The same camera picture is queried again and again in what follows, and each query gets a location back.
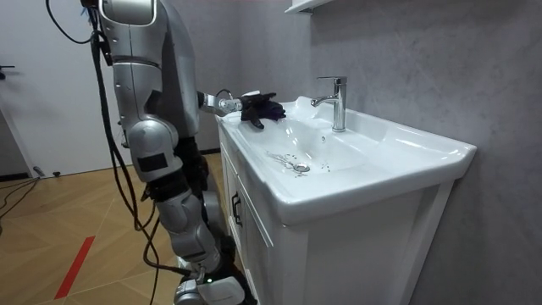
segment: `black cable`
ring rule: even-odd
[[[159,272],[160,269],[172,271],[172,272],[175,272],[175,273],[183,275],[183,276],[191,275],[191,271],[186,270],[186,269],[170,267],[170,266],[165,266],[165,265],[160,264],[160,258],[158,256],[158,251],[157,251],[156,247],[154,246],[154,244],[152,243],[152,238],[154,237],[154,234],[156,233],[156,229],[158,228],[158,220],[157,220],[157,223],[155,224],[155,228],[153,228],[153,233],[150,236],[147,233],[147,231],[145,230],[145,228],[148,226],[148,224],[150,224],[150,222],[152,220],[152,216],[154,215],[155,207],[152,207],[151,216],[149,217],[149,220],[144,225],[142,225],[141,221],[139,220],[137,203],[136,203],[136,193],[134,191],[134,187],[133,187],[133,184],[132,184],[132,181],[131,181],[131,178],[130,178],[130,173],[128,173],[128,169],[126,168],[126,164],[124,163],[124,160],[123,160],[122,156],[120,155],[120,151],[117,148],[117,145],[115,144],[114,136],[113,136],[113,132],[112,132],[112,128],[111,128],[111,119],[109,117],[108,100],[107,100],[107,95],[106,95],[106,91],[105,91],[105,85],[104,85],[103,74],[102,74],[102,67],[100,65],[100,37],[104,41],[107,41],[107,38],[105,37],[103,32],[98,30],[98,27],[99,27],[99,29],[102,29],[102,24],[99,22],[99,19],[98,19],[97,15],[93,11],[89,10],[89,19],[90,19],[91,24],[92,24],[93,32],[91,34],[91,37],[88,40],[86,40],[84,42],[78,42],[75,39],[71,38],[68,34],[66,34],[66,32],[60,27],[60,25],[54,19],[53,14],[51,12],[51,8],[49,6],[49,0],[46,0],[46,6],[47,6],[47,11],[49,13],[49,16],[51,17],[51,20],[53,21],[53,23],[58,27],[58,29],[68,39],[70,39],[72,42],[77,43],[77,44],[85,44],[85,43],[88,43],[88,42],[91,43],[92,61],[94,63],[94,68],[95,68],[95,71],[96,71],[98,89],[99,89],[99,96],[100,96],[100,104],[101,104],[101,109],[102,109],[103,128],[105,130],[106,139],[108,141],[109,155],[110,155],[110,158],[111,158],[111,164],[113,165],[113,175],[114,175],[115,183],[117,185],[117,188],[119,189],[119,193],[120,193],[120,196],[123,199],[124,205],[128,208],[128,210],[130,211],[130,214],[134,218],[134,228],[135,228],[135,230],[142,231],[143,235],[147,239],[146,251],[144,251],[144,253],[143,253],[143,261],[147,265],[149,265],[149,266],[156,269],[156,274],[155,274],[155,278],[154,278],[154,285],[153,285],[153,289],[152,289],[152,297],[151,297],[151,301],[150,301],[150,304],[152,305],[152,303],[154,301],[156,287],[158,285],[158,272]],[[119,172],[118,172],[118,169],[117,169],[116,160],[119,161],[120,168],[122,169],[124,178],[126,180],[126,183],[128,184],[130,197],[131,197],[131,200],[132,200],[132,207],[128,203],[128,199],[126,198],[126,195],[124,194],[123,187],[120,184]],[[152,249],[152,253],[154,254],[154,256],[156,258],[156,263],[154,263],[153,261],[148,259],[148,248],[149,247]]]
[[[45,7],[47,8],[47,13],[49,14],[49,17],[51,17],[51,20],[53,21],[53,23],[57,26],[57,28],[60,30],[60,32],[62,34],[64,34],[64,36],[66,36],[66,38],[70,39],[72,42],[74,43],[77,43],[77,44],[87,44],[91,41],[92,37],[88,38],[87,40],[83,41],[83,42],[80,42],[80,41],[76,41],[74,38],[72,38],[70,35],[68,35],[68,33],[66,33],[62,27],[58,24],[57,20],[54,18],[53,16],[53,12],[51,11],[51,4],[50,4],[50,0],[45,0]]]
[[[145,245],[145,251],[143,252],[143,256],[146,257],[149,252],[149,246],[151,245],[152,239],[154,238],[154,235],[156,234],[156,230],[158,229],[158,224],[160,223],[160,217],[156,219],[156,223],[154,223],[154,226],[152,227],[151,231],[151,239],[147,241],[147,244]],[[152,294],[151,294],[151,304],[152,300],[154,300],[154,295],[156,294],[156,287],[158,286],[158,272],[160,269],[156,268],[156,273],[154,274],[154,284],[152,285]]]
[[[98,89],[99,89],[99,93],[100,93],[100,104],[102,106],[103,126],[104,126],[104,130],[105,130],[105,133],[106,133],[106,138],[107,138],[107,141],[108,141],[108,145],[109,145],[109,151],[110,151],[110,156],[111,156],[111,162],[113,164],[113,174],[114,174],[115,182],[117,184],[117,187],[119,188],[120,195],[123,198],[124,205],[128,208],[128,210],[130,211],[130,213],[134,217],[136,225],[138,227],[142,228],[141,221],[136,217],[134,209],[128,203],[128,199],[126,198],[126,195],[124,194],[124,191],[123,191],[122,186],[120,184],[119,173],[118,173],[118,169],[117,169],[117,163],[116,163],[116,160],[115,160],[115,159],[117,159],[119,161],[120,168],[122,169],[124,177],[127,179],[127,182],[129,184],[129,188],[130,188],[130,185],[131,185],[130,174],[128,173],[128,169],[126,168],[126,164],[124,163],[124,160],[123,160],[122,156],[120,155],[120,151],[119,151],[119,149],[117,148],[117,146],[116,146],[116,144],[114,142],[113,132],[112,132],[112,129],[111,129],[111,120],[109,118],[108,100],[107,100],[105,85],[104,85],[104,81],[103,81],[102,68],[101,68],[101,65],[100,65],[100,50],[98,48],[99,39],[100,39],[100,37],[104,37],[104,35],[103,35],[103,33],[95,30],[92,37],[93,37],[92,40],[91,40],[92,58],[93,58],[94,68],[95,68],[96,76],[97,76]],[[149,236],[148,232],[144,228],[142,228],[141,231],[143,232],[143,235],[145,235],[145,237],[147,239],[147,242],[150,243],[150,248],[152,249],[152,252],[153,252],[154,256],[157,258],[157,261],[159,261],[158,251],[156,250],[156,247],[152,243],[152,238]],[[159,263],[154,263],[154,262],[152,262],[151,260],[148,259],[147,255],[143,256],[143,261],[146,264],[148,264],[149,266],[157,268],[157,269],[164,269],[164,270],[172,271],[172,272],[175,272],[177,274],[184,275],[184,276],[191,275],[190,270],[187,270],[187,269],[180,269],[180,268],[177,268],[177,267],[170,267],[170,266],[161,265]]]
[[[8,198],[9,198],[12,194],[14,194],[16,191],[22,189],[23,187],[28,186],[28,185],[30,185],[30,184],[33,183],[32,186],[30,187],[30,189],[28,189],[28,191],[26,191],[25,194],[24,194],[21,198],[19,198],[19,200],[18,200],[14,205],[12,205],[10,208],[8,208],[8,210],[7,210],[6,212],[4,212],[2,215],[0,215],[0,236],[2,235],[2,232],[3,232],[3,228],[2,228],[2,218],[3,218],[4,216],[6,216],[12,209],[14,209],[20,202],[22,202],[23,199],[25,199],[26,195],[28,195],[28,193],[30,193],[30,192],[34,189],[34,187],[36,186],[38,180],[39,180],[39,178],[35,178],[35,179],[33,179],[32,181],[28,182],[27,184],[25,184],[25,185],[23,185],[23,186],[20,186],[20,187],[14,189],[14,190],[12,190],[12,191],[11,191],[8,195],[6,195],[6,197],[3,199],[4,204],[2,205],[1,208],[5,208],[5,207],[8,205]]]
[[[22,181],[22,182],[19,182],[19,183],[15,183],[14,185],[11,185],[11,186],[3,186],[3,187],[0,187],[0,190],[3,190],[3,189],[7,189],[7,188],[11,188],[11,187],[14,187],[14,186],[20,186],[22,184],[26,184],[28,182],[32,182],[33,180],[36,180],[38,178],[34,178],[34,179],[30,179],[30,180],[25,180],[25,181]]]
[[[36,181],[36,180],[38,180],[38,179],[39,179],[39,178],[35,178],[35,179],[32,179],[32,180],[27,180],[27,181],[25,181],[25,183],[19,183],[19,184],[17,184],[17,185],[14,185],[14,186],[18,186],[18,185],[23,184],[22,186],[19,186],[19,187],[17,187],[16,189],[12,190],[8,195],[6,195],[6,197],[3,198],[3,205],[2,205],[2,207],[0,207],[0,209],[5,208],[5,207],[8,205],[8,198],[9,198],[12,194],[14,194],[16,191],[22,189],[23,187],[32,184],[32,182],[34,182],[34,181]]]

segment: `sink basin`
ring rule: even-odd
[[[473,145],[352,110],[346,131],[335,133],[333,106],[314,108],[308,97],[283,106],[287,118],[263,119],[263,130],[241,122],[239,113],[219,120],[286,225],[461,178],[476,152]]]
[[[241,124],[239,132],[275,175],[301,178],[364,164],[362,152],[329,132],[324,120],[287,118],[264,124],[264,130]]]

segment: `drain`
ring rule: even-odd
[[[311,170],[311,168],[308,167],[308,165],[306,165],[306,164],[295,164],[294,165],[294,170],[296,172],[306,173],[307,171]]]

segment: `chrome faucet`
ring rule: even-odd
[[[318,97],[311,100],[313,107],[318,107],[324,102],[333,102],[333,128],[334,132],[343,132],[346,118],[346,82],[345,76],[326,76],[319,79],[333,79],[335,84],[335,94],[328,97]]]

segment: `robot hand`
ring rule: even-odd
[[[242,104],[241,120],[251,121],[258,129],[263,129],[263,124],[260,119],[279,120],[286,117],[285,110],[282,105],[271,101],[276,93],[260,94],[259,91],[247,93],[239,100]]]

